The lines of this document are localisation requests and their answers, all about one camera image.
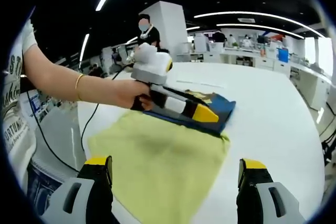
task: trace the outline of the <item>desk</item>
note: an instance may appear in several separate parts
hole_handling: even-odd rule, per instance
[[[130,74],[123,72],[117,79],[129,78]],[[231,147],[192,223],[237,223],[242,157],[263,162],[273,180],[286,186],[300,202],[301,214],[306,219],[314,214],[324,187],[321,144],[310,112],[288,78],[244,66],[177,62],[167,84],[177,89],[217,92],[237,101],[225,128]],[[95,104],[78,102],[81,132],[94,108]],[[124,112],[114,106],[99,106],[83,138],[87,157],[88,137],[109,127]],[[113,202],[112,212],[121,223],[138,223],[117,201]]]

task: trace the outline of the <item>face mask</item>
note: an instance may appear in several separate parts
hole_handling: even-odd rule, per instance
[[[146,31],[148,30],[148,28],[149,28],[149,25],[139,25],[140,31]]]

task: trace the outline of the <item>black ceiling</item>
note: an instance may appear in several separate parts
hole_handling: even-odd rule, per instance
[[[90,33],[84,58],[98,55],[102,47],[117,45],[138,33],[137,15],[159,0],[107,0],[95,12],[99,0],[40,0],[32,16],[40,48],[51,60],[80,51],[86,33]],[[198,14],[224,11],[251,11],[275,14],[306,25],[320,19],[310,0],[162,0],[184,8],[188,26],[215,29],[218,23],[238,23],[238,17],[218,15],[195,19]],[[274,18],[254,16],[256,24],[293,31],[299,26]]]

